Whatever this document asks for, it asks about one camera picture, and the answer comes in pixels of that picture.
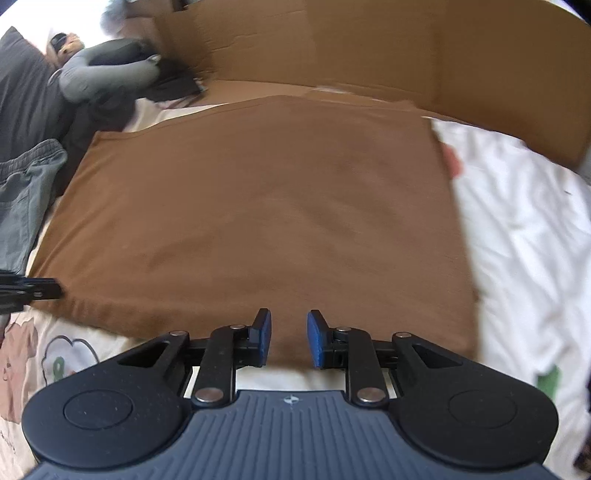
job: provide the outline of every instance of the bed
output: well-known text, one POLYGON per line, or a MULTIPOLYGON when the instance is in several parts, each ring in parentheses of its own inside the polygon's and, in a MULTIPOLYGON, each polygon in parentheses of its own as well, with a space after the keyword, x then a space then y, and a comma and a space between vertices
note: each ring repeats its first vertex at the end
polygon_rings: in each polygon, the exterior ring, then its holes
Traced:
MULTIPOLYGON (((215 107, 162 110, 145 99, 137 102, 126 131, 215 107)), ((591 425, 589 187, 516 138, 431 121, 444 144, 478 292, 479 360, 539 386, 554 400, 560 427, 546 465, 562 478, 584 478, 573 461, 591 425)), ((35 465, 19 422, 22 406, 37 390, 139 342, 30 307, 13 314, 0 350, 0 475, 17 479, 35 465)), ((238 389, 343 387, 339 373, 307 369, 245 368, 237 376, 238 389)))

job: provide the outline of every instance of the dark pillow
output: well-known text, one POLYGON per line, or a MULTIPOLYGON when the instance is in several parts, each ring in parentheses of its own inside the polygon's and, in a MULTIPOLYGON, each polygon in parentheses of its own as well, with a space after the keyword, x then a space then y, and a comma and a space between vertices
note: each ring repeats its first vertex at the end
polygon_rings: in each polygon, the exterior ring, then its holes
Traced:
POLYGON ((0 162, 48 138, 60 139, 73 112, 63 99, 55 68, 11 27, 0 38, 0 162))

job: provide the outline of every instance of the brown towel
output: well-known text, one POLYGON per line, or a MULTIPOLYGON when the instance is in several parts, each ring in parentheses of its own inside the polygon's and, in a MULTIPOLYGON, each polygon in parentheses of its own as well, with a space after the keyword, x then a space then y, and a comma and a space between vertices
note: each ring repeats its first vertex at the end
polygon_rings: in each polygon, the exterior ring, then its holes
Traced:
POLYGON ((206 337, 270 308, 273 364, 311 365, 310 309, 475 348, 437 144, 395 105, 276 96, 98 134, 33 274, 67 291, 36 307, 128 336, 206 337))

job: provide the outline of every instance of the white bedsheet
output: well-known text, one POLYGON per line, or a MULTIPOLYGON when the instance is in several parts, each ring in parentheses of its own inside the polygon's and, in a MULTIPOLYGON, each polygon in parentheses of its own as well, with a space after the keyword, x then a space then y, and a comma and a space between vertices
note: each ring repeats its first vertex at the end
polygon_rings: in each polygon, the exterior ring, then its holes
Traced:
POLYGON ((546 465, 566 479, 589 431, 591 220, 572 171, 520 140, 433 121, 456 154, 453 191, 479 293, 480 361, 536 385, 559 370, 560 426, 546 465))

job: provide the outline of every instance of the cardboard box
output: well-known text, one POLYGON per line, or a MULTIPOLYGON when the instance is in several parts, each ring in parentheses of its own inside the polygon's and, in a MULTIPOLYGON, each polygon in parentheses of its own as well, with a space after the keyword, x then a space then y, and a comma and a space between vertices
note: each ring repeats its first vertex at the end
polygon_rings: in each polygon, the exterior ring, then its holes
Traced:
POLYGON ((570 168, 591 139, 591 28, 543 0, 201 0, 154 21, 167 54, 240 80, 234 98, 264 93, 249 81, 409 99, 570 168))

